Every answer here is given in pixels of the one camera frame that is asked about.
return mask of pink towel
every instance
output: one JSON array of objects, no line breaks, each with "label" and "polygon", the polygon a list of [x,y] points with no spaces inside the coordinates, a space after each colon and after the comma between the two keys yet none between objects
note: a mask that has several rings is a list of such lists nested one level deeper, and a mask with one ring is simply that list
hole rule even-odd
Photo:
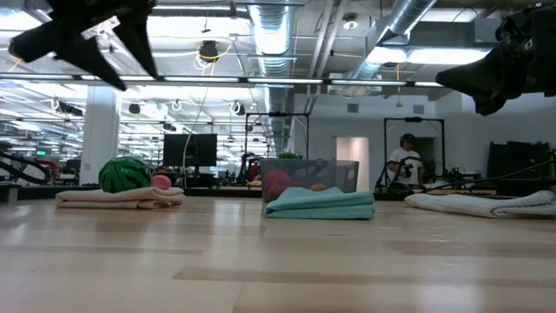
[{"label": "pink towel", "polygon": [[71,209],[159,209],[181,205],[185,195],[180,188],[159,190],[141,188],[111,194],[102,190],[64,191],[56,195],[57,208]]}]

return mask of teal towel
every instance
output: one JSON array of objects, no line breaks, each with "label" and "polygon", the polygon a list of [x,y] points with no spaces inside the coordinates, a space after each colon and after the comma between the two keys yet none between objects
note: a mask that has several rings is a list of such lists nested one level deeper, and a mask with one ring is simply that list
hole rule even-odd
[{"label": "teal towel", "polygon": [[373,192],[345,194],[338,188],[312,191],[305,188],[288,188],[268,204],[266,217],[306,219],[372,219],[374,216]]}]

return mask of white shirt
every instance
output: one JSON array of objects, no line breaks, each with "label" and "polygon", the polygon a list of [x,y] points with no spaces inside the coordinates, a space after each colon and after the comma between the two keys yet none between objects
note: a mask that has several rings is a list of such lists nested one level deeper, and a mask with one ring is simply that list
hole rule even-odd
[{"label": "white shirt", "polygon": [[[417,153],[413,150],[406,151],[406,150],[400,148],[400,149],[397,149],[396,151],[394,151],[392,153],[392,155],[390,155],[390,159],[388,159],[388,161],[394,161],[394,162],[399,163],[401,160],[403,160],[406,157],[418,157],[418,158],[420,158],[420,155],[419,155],[419,153]],[[422,163],[417,161],[417,160],[406,160],[406,162],[404,162],[404,165],[401,167],[400,176],[399,176],[400,182],[418,185],[419,184],[419,168],[422,167],[422,166],[423,166]],[[406,177],[405,167],[411,167],[411,169],[409,170],[411,172],[410,177]],[[391,170],[389,170],[389,172],[390,172],[390,176],[392,178],[394,178],[396,173],[392,172]]]}]

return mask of white pillar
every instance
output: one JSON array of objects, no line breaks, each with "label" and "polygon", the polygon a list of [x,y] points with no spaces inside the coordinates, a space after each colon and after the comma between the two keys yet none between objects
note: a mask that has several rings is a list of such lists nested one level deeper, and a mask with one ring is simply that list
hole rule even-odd
[{"label": "white pillar", "polygon": [[98,172],[118,154],[122,101],[112,87],[89,86],[79,183],[98,183]]}]

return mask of white wall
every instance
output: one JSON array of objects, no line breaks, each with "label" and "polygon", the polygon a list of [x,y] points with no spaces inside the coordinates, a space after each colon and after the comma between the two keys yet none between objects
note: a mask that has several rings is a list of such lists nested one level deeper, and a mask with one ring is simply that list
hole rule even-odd
[{"label": "white wall", "polygon": [[357,191],[371,189],[374,185],[369,181],[369,144],[368,138],[362,137],[337,137],[336,159],[338,161],[359,162],[359,173],[357,179]]},{"label": "white wall", "polygon": [[475,114],[473,99],[458,92],[441,98],[436,112],[446,119],[447,163],[487,173],[490,142],[550,143],[556,147],[556,98],[542,94],[510,100],[489,117]]},{"label": "white wall", "polygon": [[[295,95],[296,112],[302,112],[306,96]],[[436,103],[428,102],[425,96],[403,96],[402,108],[396,107],[397,97],[383,99],[382,97],[338,97],[320,96],[309,123],[309,158],[327,159],[336,157],[333,137],[365,137],[369,140],[369,180],[371,188],[374,187],[385,163],[384,158],[384,117],[413,117],[413,104],[424,104],[425,115],[420,117],[435,118]],[[347,103],[358,103],[360,113],[347,113]],[[404,123],[389,122],[390,131],[387,135],[388,151],[390,155],[400,148],[400,137],[412,133],[417,137],[432,137],[435,139],[437,149],[437,162],[440,162],[440,126],[434,123]],[[290,139],[292,151],[305,153],[305,137],[302,127],[297,123]]]}]

